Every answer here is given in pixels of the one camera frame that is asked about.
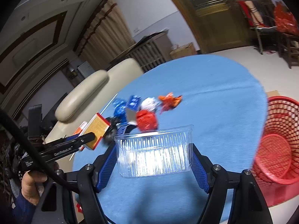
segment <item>human hand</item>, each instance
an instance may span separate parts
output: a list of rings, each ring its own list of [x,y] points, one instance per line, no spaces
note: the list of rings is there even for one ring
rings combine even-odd
[[[39,201],[39,193],[36,183],[43,183],[47,180],[47,175],[38,171],[26,172],[22,178],[22,195],[31,204],[37,205]]]

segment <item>red cloth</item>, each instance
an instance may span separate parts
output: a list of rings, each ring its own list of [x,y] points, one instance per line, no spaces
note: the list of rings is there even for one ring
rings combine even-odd
[[[254,27],[255,25],[253,24],[253,22],[251,20],[251,14],[250,14],[249,7],[246,5],[246,3],[244,1],[238,1],[238,3],[240,4],[240,7],[244,11],[244,13],[248,19],[249,26]]]
[[[156,130],[158,129],[158,123],[156,115],[153,112],[147,110],[140,110],[136,114],[137,126],[140,130]]]

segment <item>cardboard box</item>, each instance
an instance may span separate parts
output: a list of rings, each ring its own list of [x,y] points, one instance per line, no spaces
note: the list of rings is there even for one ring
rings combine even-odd
[[[275,90],[275,91],[270,91],[270,92],[266,92],[266,94],[267,94],[268,98],[269,98],[269,97],[279,96],[279,95],[280,95],[279,92],[278,92],[277,90]]]
[[[170,57],[173,60],[189,55],[197,55],[197,51],[194,48],[193,42],[180,46],[179,48],[170,52]]]

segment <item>blue sleeve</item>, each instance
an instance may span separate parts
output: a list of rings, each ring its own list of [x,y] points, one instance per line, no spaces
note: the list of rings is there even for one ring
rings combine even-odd
[[[27,201],[22,193],[16,198],[13,216],[18,224],[30,224],[35,212],[35,206]]]

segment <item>round table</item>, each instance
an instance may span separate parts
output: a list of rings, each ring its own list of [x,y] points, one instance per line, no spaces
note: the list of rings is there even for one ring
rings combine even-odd
[[[267,97],[245,67],[216,55],[188,56],[148,71],[125,86],[117,98],[128,100],[132,94],[157,98],[169,92],[182,95],[183,101],[173,110],[157,111],[158,129],[193,125],[194,144],[213,164],[235,172],[251,167],[266,118]],[[113,112],[110,104],[103,116]],[[106,149],[101,141],[94,151],[77,152],[73,170],[92,163]],[[221,221],[228,219],[232,192],[228,191]],[[193,224],[207,194],[192,171],[126,179],[116,165],[98,198],[106,216],[117,224]]]

